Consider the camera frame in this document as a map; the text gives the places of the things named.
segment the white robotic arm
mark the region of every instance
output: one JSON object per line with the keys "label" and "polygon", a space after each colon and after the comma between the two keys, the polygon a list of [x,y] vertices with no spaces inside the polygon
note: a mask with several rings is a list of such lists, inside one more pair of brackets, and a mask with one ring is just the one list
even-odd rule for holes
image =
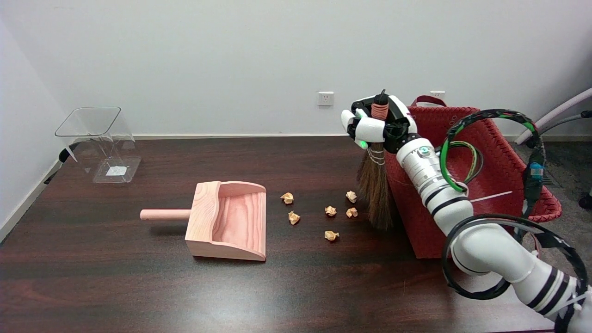
{"label": "white robotic arm", "polygon": [[[438,227],[449,235],[460,221],[473,216],[472,204],[466,193],[456,191],[443,178],[434,147],[417,134],[417,126],[407,107],[395,96],[390,96],[390,103],[398,109],[398,117],[406,118],[409,123],[408,135],[397,146],[397,161]],[[355,111],[354,115],[344,110],[341,120],[356,143],[366,149],[367,142],[385,142],[387,124],[367,117],[362,108]],[[463,230],[452,242],[450,252],[456,266],[467,274],[478,276],[495,272],[501,275],[512,284],[521,302],[552,321],[564,318],[566,310],[572,306],[575,312],[567,323],[567,332],[592,332],[592,287],[588,286],[588,291],[578,297],[578,279],[531,254],[495,220],[484,219],[480,225]]]}

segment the crumpled paper ball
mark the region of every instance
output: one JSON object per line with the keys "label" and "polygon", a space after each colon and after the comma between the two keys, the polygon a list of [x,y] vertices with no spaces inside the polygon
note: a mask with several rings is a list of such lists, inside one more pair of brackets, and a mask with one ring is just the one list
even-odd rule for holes
{"label": "crumpled paper ball", "polygon": [[352,203],[356,203],[356,201],[358,200],[358,196],[356,195],[356,193],[354,191],[348,191],[345,194],[345,197],[349,199],[349,201],[351,201]]}
{"label": "crumpled paper ball", "polygon": [[279,198],[284,199],[285,204],[291,204],[292,202],[294,202],[294,196],[290,192],[287,192],[286,194],[284,194],[283,196],[281,196]]}
{"label": "crumpled paper ball", "polygon": [[294,213],[294,211],[291,211],[288,213],[288,220],[290,220],[290,223],[292,223],[292,225],[295,225],[296,223],[298,223],[298,221],[300,221],[300,215]]}
{"label": "crumpled paper ball", "polygon": [[329,206],[329,207],[325,208],[325,214],[327,214],[329,216],[333,216],[333,215],[337,214],[337,210],[334,207]]}
{"label": "crumpled paper ball", "polygon": [[333,242],[337,237],[339,237],[339,232],[332,232],[330,230],[325,231],[325,238],[328,241]]}
{"label": "crumpled paper ball", "polygon": [[349,218],[351,218],[352,216],[357,217],[358,210],[355,207],[352,207],[345,212],[345,215],[347,215]]}

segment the basket handle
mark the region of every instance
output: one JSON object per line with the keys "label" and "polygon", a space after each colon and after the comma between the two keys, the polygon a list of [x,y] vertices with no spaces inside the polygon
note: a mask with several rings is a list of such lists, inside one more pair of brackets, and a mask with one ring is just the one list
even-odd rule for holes
{"label": "basket handle", "polygon": [[443,100],[441,100],[438,97],[434,97],[434,96],[430,96],[430,95],[421,95],[418,96],[413,103],[411,103],[412,107],[416,107],[417,103],[432,103],[432,104],[437,104],[439,106],[443,106],[446,107],[446,103],[444,103]]}

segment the dustpan handle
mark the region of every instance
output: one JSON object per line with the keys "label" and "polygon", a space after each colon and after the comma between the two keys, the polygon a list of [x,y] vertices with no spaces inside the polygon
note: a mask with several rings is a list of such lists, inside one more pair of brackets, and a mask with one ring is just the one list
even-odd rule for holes
{"label": "dustpan handle", "polygon": [[189,220],[191,209],[143,209],[142,220]]}

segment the broom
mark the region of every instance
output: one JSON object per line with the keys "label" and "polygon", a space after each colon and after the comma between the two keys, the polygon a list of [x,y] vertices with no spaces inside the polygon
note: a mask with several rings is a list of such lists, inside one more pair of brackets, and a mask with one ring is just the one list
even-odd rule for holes
{"label": "broom", "polygon": [[[388,115],[388,95],[385,90],[374,97],[372,118],[385,120]],[[392,227],[392,214],[396,209],[387,173],[384,169],[382,143],[372,143],[358,169],[358,187],[361,197],[368,203],[368,219],[376,229]]]}

